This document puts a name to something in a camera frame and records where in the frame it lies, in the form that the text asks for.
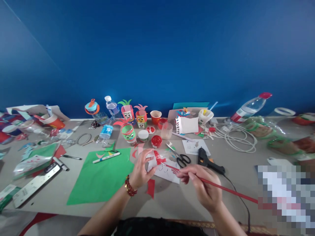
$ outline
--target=white cable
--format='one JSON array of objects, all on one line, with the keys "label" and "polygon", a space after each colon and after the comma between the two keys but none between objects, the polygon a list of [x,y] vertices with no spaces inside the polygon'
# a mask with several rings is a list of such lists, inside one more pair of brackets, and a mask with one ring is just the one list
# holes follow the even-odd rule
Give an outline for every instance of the white cable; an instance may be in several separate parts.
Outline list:
[{"label": "white cable", "polygon": [[[231,127],[232,129],[230,129],[229,131],[227,131],[226,133],[220,130],[220,126],[227,126],[227,127]],[[234,131],[239,131],[242,132],[245,135],[245,138],[237,138],[237,137],[232,137],[229,134],[231,132]],[[247,152],[247,153],[254,153],[256,151],[256,147],[255,145],[257,144],[257,139],[254,135],[252,135],[251,133],[247,132],[243,127],[240,126],[236,126],[236,125],[230,125],[230,124],[226,124],[226,123],[222,123],[222,124],[217,124],[216,125],[216,132],[215,132],[216,136],[218,138],[224,138],[226,140],[226,142],[234,149],[236,149],[237,151],[241,151],[241,152]],[[254,139],[254,143],[250,142],[249,140],[247,140],[248,135],[252,136],[252,138]],[[248,150],[243,150],[240,149],[239,147],[235,146],[232,141],[235,142],[239,142],[242,144],[246,144],[246,145],[250,145],[251,148]]]}]

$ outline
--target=orange paper cup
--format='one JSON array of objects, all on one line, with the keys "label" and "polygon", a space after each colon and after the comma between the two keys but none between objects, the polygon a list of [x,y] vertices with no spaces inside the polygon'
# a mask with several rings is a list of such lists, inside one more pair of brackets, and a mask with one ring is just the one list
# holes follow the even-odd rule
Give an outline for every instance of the orange paper cup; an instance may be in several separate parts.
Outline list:
[{"label": "orange paper cup", "polygon": [[152,111],[150,112],[151,118],[152,118],[152,123],[154,125],[158,124],[158,120],[161,118],[162,116],[162,112],[160,111]]},{"label": "orange paper cup", "polygon": [[65,124],[55,114],[45,120],[40,121],[56,129],[62,129],[65,127]]}]

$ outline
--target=ruler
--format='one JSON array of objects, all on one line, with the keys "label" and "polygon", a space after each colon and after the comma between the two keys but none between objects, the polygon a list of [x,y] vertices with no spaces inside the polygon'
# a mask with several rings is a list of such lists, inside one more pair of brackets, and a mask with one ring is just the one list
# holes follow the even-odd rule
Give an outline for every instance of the ruler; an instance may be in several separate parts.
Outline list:
[{"label": "ruler", "polygon": [[12,198],[15,208],[21,207],[32,198],[40,189],[52,180],[60,170],[60,166],[54,162],[44,170],[44,175],[36,176],[31,182],[21,188]]}]

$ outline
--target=blue wall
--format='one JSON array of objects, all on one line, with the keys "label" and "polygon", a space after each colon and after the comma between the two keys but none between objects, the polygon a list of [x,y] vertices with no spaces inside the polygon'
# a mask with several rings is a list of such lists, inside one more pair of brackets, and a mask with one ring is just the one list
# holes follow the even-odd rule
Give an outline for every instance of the blue wall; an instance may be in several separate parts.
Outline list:
[{"label": "blue wall", "polygon": [[0,108],[59,105],[71,118],[104,96],[164,115],[219,101],[229,116],[261,92],[314,111],[315,3],[0,0]]}]

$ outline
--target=clear plastic bottle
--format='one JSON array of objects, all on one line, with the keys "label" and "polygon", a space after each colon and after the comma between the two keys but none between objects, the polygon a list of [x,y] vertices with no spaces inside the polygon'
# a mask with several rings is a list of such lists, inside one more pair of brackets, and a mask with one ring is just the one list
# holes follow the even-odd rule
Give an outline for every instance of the clear plastic bottle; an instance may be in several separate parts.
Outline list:
[{"label": "clear plastic bottle", "polygon": [[249,117],[260,111],[266,103],[266,100],[272,96],[271,93],[261,93],[258,97],[249,100],[237,112],[231,116],[227,123],[241,124]]},{"label": "clear plastic bottle", "polygon": [[106,108],[109,110],[109,113],[112,116],[118,118],[118,116],[119,116],[119,108],[117,106],[117,103],[115,101],[113,101],[110,96],[106,96],[105,100],[106,100]]},{"label": "clear plastic bottle", "polygon": [[97,144],[100,144],[102,146],[106,146],[108,143],[108,140],[110,139],[112,132],[113,132],[113,123],[115,122],[115,117],[112,116],[104,125],[101,133],[99,134],[99,137],[96,141]]}]

